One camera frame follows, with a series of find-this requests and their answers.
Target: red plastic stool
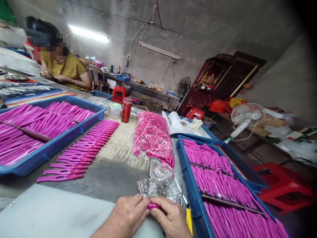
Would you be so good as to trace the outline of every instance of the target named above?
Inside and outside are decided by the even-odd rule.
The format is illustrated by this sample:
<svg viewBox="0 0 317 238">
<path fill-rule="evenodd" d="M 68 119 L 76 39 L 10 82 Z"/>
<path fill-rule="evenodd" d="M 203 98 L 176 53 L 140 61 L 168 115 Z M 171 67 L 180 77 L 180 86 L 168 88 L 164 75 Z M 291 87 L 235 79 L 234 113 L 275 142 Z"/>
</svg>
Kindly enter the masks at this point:
<svg viewBox="0 0 317 238">
<path fill-rule="evenodd" d="M 197 107 L 192 107 L 189 112 L 187 112 L 186 116 L 189 119 L 193 119 L 194 117 L 196 117 L 198 120 L 201 120 L 202 117 L 204 116 L 204 112 L 200 109 L 198 109 Z"/>
<path fill-rule="evenodd" d="M 316 199 L 313 188 L 297 173 L 274 163 L 266 163 L 253 168 L 270 186 L 258 194 L 263 202 L 281 209 L 281 215 L 312 204 Z M 263 176 L 262 172 L 270 171 Z"/>
<path fill-rule="evenodd" d="M 113 102 L 117 102 L 120 104 L 123 104 L 123 98 L 125 97 L 125 87 L 121 87 L 121 86 L 114 86 L 113 87 L 113 92 L 112 92 L 112 101 Z"/>
</svg>

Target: chair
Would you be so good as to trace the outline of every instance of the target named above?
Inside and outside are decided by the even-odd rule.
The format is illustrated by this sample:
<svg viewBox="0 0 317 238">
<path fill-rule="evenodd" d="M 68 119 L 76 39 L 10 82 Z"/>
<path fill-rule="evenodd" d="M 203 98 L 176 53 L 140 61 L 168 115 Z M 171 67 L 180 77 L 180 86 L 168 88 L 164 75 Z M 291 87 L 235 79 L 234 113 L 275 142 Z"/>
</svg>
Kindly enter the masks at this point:
<svg viewBox="0 0 317 238">
<path fill-rule="evenodd" d="M 253 168 L 271 189 L 262 189 L 258 197 L 277 208 L 284 215 L 312 204 L 316 199 L 313 188 L 297 173 L 274 163 Z"/>
<path fill-rule="evenodd" d="M 145 105 L 136 105 L 136 104 L 133 104 L 133 106 L 136 107 L 136 108 L 138 108 L 138 109 L 141 109 L 141 110 L 143 110 L 143 111 L 150 111 L 150 110 L 148 109 L 148 107 L 145 106 Z"/>
<path fill-rule="evenodd" d="M 204 112 L 200 109 L 198 109 L 197 107 L 192 107 L 189 112 L 187 112 L 186 116 L 188 119 L 193 119 L 195 116 L 198 116 L 198 120 L 202 120 L 203 116 L 204 116 Z"/>
<path fill-rule="evenodd" d="M 98 91 L 102 92 L 102 87 L 105 85 L 108 87 L 108 94 L 109 94 L 109 84 L 106 82 L 105 80 L 105 76 L 103 74 L 103 71 L 96 67 L 96 66 L 92 66 L 90 65 L 88 67 L 89 71 L 92 71 L 93 74 L 93 79 L 92 79 L 92 90 L 94 90 L 94 86 L 95 84 L 98 86 Z M 98 74 L 100 74 L 102 76 L 102 81 L 98 79 Z"/>
<path fill-rule="evenodd" d="M 139 95 L 139 102 L 143 102 L 143 103 L 145 103 L 145 105 L 147 107 L 150 107 L 151 106 L 151 102 L 152 102 L 152 97 L 147 96 L 145 94 L 140 94 Z"/>
<path fill-rule="evenodd" d="M 114 86 L 113 87 L 113 91 L 112 91 L 112 101 L 119 103 L 119 104 L 123 104 L 123 98 L 125 97 L 125 87 L 121 87 L 121 86 Z"/>
<path fill-rule="evenodd" d="M 163 108 L 163 104 L 160 104 L 158 102 L 151 102 L 151 108 L 150 111 L 152 111 L 152 107 L 155 107 L 157 109 L 157 114 L 160 113 L 160 111 L 162 111 Z"/>
</svg>

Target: person's hand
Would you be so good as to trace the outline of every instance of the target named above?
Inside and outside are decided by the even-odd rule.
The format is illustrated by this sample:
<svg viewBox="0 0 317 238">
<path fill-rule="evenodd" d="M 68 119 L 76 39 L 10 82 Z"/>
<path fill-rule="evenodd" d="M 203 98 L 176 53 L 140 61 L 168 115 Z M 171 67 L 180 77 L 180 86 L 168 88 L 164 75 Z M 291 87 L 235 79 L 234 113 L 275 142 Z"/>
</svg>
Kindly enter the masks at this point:
<svg viewBox="0 0 317 238">
<path fill-rule="evenodd" d="M 128 238 L 132 237 L 143 224 L 150 210 L 148 197 L 141 194 L 118 199 L 110 216 L 91 238 Z"/>
<path fill-rule="evenodd" d="M 57 75 L 57 74 L 53 74 L 53 77 L 60 83 L 69 83 L 70 78 L 63 76 L 63 75 Z"/>
<path fill-rule="evenodd" d="M 151 202 L 160 206 L 150 210 L 150 214 L 163 228 L 167 238 L 190 238 L 193 237 L 188 228 L 182 207 L 165 197 L 153 197 Z"/>
<path fill-rule="evenodd" d="M 52 80 L 54 77 L 48 71 L 41 71 L 40 73 L 44 78 Z"/>
</svg>

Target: fluorescent light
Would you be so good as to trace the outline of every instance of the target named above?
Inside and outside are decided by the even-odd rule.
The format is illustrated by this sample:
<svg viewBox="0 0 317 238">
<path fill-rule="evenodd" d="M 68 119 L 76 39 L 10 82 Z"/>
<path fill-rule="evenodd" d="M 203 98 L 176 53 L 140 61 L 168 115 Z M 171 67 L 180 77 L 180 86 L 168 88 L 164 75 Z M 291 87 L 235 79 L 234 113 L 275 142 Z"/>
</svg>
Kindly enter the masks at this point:
<svg viewBox="0 0 317 238">
<path fill-rule="evenodd" d="M 146 48 L 148 48 L 148 49 L 154 50 L 154 51 L 159 52 L 159 53 L 161 53 L 161 54 L 163 54 L 163 55 L 167 55 L 167 56 L 172 57 L 172 58 L 175 58 L 175 59 L 177 59 L 177 60 L 181 60 L 181 57 L 180 57 L 180 56 L 174 55 L 174 54 L 172 54 L 172 53 L 170 53 L 170 52 L 167 52 L 167 51 L 165 51 L 165 50 L 161 50 L 160 48 L 157 48 L 157 47 L 155 47 L 155 46 L 151 46 L 151 45 L 146 44 L 146 43 L 141 42 L 141 41 L 139 42 L 139 44 L 140 44 L 140 46 L 143 46 L 143 47 L 146 47 Z"/>
<path fill-rule="evenodd" d="M 68 25 L 69 28 L 76 34 L 81 35 L 81 36 L 85 36 L 94 40 L 98 40 L 98 41 L 102 41 L 107 43 L 109 41 L 109 36 L 105 36 L 105 35 L 101 35 L 98 33 L 95 33 L 93 31 L 89 31 L 89 30 L 85 30 L 73 25 Z"/>
</svg>

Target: wall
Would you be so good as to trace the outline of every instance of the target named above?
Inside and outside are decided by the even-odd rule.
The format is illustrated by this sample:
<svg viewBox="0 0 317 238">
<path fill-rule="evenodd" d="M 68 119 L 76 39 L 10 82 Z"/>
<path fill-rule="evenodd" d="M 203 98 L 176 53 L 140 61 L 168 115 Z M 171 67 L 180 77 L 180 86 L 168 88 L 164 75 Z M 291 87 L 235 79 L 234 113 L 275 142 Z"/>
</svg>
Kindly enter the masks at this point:
<svg viewBox="0 0 317 238">
<path fill-rule="evenodd" d="M 312 126 L 317 121 L 315 59 L 306 35 L 300 35 L 278 62 L 243 96 L 264 107 L 277 106 L 294 112 L 297 124 Z"/>
<path fill-rule="evenodd" d="M 159 0 L 163 30 L 158 13 L 142 41 L 182 57 L 178 70 L 168 70 L 164 84 L 176 87 L 183 77 L 195 80 L 204 61 L 218 53 L 236 50 L 268 60 L 259 77 L 293 43 L 300 30 L 282 1 L 275 0 Z M 49 21 L 68 33 L 68 46 L 81 57 L 96 56 L 106 66 L 124 69 L 130 43 L 148 20 L 155 0 L 10 0 L 17 22 L 24 26 L 26 16 Z M 76 37 L 67 24 L 110 36 L 107 44 Z M 171 58 L 138 45 L 145 26 L 131 44 L 127 72 L 146 82 L 162 82 Z"/>
</svg>

